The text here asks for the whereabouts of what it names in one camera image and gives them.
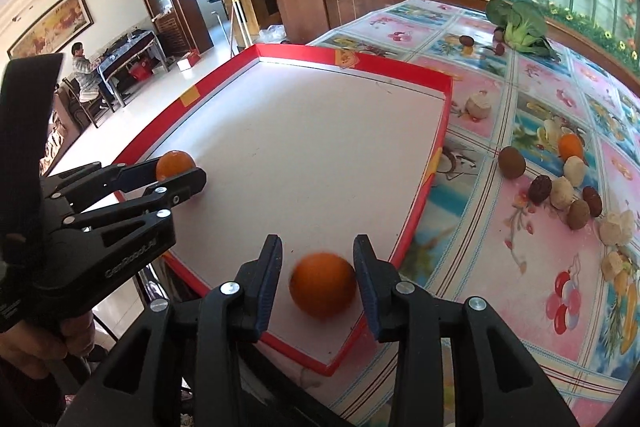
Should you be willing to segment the left hand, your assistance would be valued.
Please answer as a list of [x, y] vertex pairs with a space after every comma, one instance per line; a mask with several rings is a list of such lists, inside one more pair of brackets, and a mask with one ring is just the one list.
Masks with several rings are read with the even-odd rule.
[[66, 355], [88, 355], [94, 337], [96, 326], [91, 311], [63, 321], [58, 333], [21, 321], [1, 334], [1, 358], [26, 376], [43, 379], [49, 374], [49, 361], [64, 360]]

